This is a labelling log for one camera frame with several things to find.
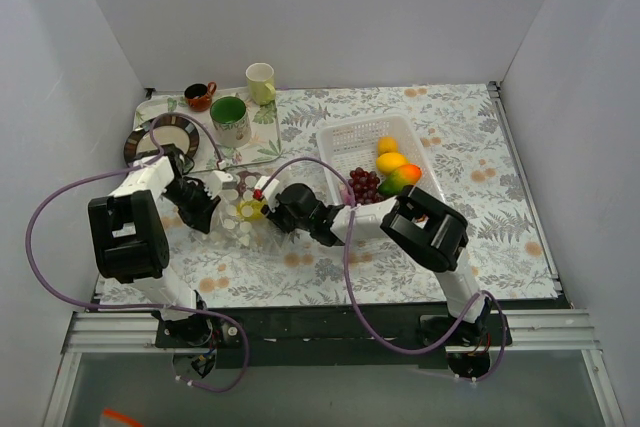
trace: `white basket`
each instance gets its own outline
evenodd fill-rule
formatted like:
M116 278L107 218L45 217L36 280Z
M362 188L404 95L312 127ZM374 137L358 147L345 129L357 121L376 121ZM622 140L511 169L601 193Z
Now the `white basket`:
M445 202L444 192L427 159L424 147L405 115L374 115L330 124L320 129L316 138L320 158L349 178L349 172L356 167L368 171L376 169L378 139L387 135L396 139L398 151L422 170L422 177L416 185ZM333 202L343 203L340 181L326 169L325 175Z

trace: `mug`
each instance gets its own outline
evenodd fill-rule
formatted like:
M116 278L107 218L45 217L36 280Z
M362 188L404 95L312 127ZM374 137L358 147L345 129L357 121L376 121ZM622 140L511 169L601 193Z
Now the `mug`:
M267 105L276 100L273 82L273 67L269 64L252 64L246 71L251 98L258 105Z
M218 86L215 82L209 82L209 85L193 84L184 91L184 98L187 104L194 112L204 112L211 107L213 93Z
M222 97L211 106L213 136L225 147L242 147L251 139L251 122L245 103L237 97Z

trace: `cup handle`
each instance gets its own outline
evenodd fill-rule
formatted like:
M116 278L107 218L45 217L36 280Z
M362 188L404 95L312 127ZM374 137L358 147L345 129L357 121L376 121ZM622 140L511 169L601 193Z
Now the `cup handle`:
M276 88L272 84L270 84L269 82L265 82L264 86L269 91L269 97L271 97L271 98L273 98L275 100L275 98L276 98Z

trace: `bunch of red grapes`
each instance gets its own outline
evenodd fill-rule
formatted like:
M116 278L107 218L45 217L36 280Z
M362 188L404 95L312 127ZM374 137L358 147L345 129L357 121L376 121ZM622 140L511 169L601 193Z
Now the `bunch of red grapes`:
M380 178L375 172L367 172L362 167L349 172L349 185L356 195L358 204L376 204L382 202L384 197L378 193Z

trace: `plate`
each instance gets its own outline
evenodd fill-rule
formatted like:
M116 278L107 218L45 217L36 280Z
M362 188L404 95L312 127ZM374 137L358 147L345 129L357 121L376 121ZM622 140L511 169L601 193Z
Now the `plate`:
M131 166L139 153L156 150L149 134L152 122L153 119L149 119L140 124L127 137L123 151L124 161L127 165ZM187 119L176 115L163 116L153 129L153 134L160 145L174 144L190 160L193 160L200 145L200 134L198 134L196 126Z

